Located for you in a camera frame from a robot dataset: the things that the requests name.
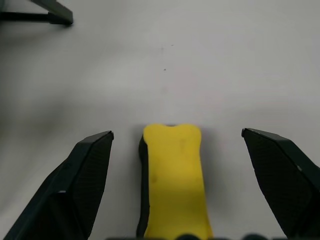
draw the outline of yellow sponge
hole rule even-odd
[[[213,236],[200,162],[201,131],[191,124],[148,125],[149,216],[145,238],[173,240],[192,234]]]

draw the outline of white table surface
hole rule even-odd
[[[91,240],[134,236],[137,147],[150,123],[202,128],[217,237],[283,236],[241,129],[320,165],[320,1],[68,0],[74,26],[0,25],[0,238],[86,136],[115,134]],[[38,11],[12,0],[10,11]]]

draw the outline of black metal leg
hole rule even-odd
[[[31,0],[33,3],[48,10],[48,14],[1,12],[0,21],[36,22],[70,26],[73,24],[73,13],[56,0]]]

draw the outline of black object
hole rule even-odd
[[[184,235],[177,237],[176,240],[200,240],[200,239],[192,234],[184,234]]]
[[[141,161],[141,207],[140,219],[136,228],[136,237],[143,238],[148,226],[149,219],[149,164],[148,146],[142,136],[139,143],[139,158]]]
[[[0,21],[36,22],[70,26],[73,24],[73,13],[56,0],[31,0],[31,2],[48,10],[48,14],[1,12]]]
[[[320,169],[289,139],[245,128],[260,189],[288,238],[320,237]]]
[[[114,135],[78,142],[42,183],[5,240],[86,240],[104,193]]]
[[[268,238],[260,234],[248,234],[242,240],[268,240]]]

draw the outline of white surface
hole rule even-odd
[[[75,143],[106,130],[115,139],[90,239],[134,236],[149,123],[202,127],[217,237],[282,236],[241,129],[290,138],[320,164],[320,1],[64,4],[71,28],[0,26],[0,237]],[[8,9],[41,11],[17,0]]]

